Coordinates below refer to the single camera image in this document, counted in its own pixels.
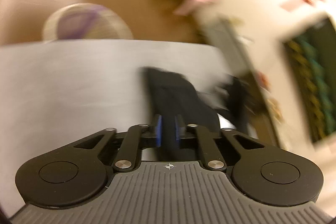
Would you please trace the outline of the black garment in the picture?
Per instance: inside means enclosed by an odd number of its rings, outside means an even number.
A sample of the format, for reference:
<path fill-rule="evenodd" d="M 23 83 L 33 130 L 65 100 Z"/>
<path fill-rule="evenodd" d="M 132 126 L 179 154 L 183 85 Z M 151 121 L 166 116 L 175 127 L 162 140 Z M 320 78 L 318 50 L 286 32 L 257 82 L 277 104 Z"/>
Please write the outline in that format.
<path fill-rule="evenodd" d="M 143 81 L 154 114 L 162 117 L 162 143 L 157 155 L 162 161 L 195 161 L 190 148 L 179 148 L 175 120 L 185 124 L 205 126 L 210 132 L 222 128 L 220 117 L 228 120 L 236 130 L 248 134 L 248 117 L 244 107 L 247 91 L 236 77 L 219 84 L 209 94 L 196 91 L 187 78 L 179 73 L 145 67 Z"/>

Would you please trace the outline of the dark green gold wall hanging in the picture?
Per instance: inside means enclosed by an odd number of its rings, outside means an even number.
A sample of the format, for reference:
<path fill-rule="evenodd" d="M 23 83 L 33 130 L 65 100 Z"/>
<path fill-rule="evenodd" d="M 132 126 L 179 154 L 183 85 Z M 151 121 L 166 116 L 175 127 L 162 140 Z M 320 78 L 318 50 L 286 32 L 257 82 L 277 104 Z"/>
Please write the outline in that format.
<path fill-rule="evenodd" d="M 313 143 L 335 133 L 335 27 L 324 16 L 282 42 Z"/>

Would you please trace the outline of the long low TV cabinet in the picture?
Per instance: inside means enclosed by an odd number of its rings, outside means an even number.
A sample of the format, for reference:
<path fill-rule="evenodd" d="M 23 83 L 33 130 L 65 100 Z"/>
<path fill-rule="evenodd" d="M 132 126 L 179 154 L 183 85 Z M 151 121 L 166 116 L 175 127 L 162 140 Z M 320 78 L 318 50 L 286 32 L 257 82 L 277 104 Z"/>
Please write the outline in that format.
<path fill-rule="evenodd" d="M 265 143 L 280 147 L 275 124 L 257 81 L 257 71 L 229 20 L 220 18 L 204 24 L 200 33 L 207 44 L 217 47 L 222 52 L 231 75 L 245 86 L 247 92 L 245 108 L 258 138 Z"/>

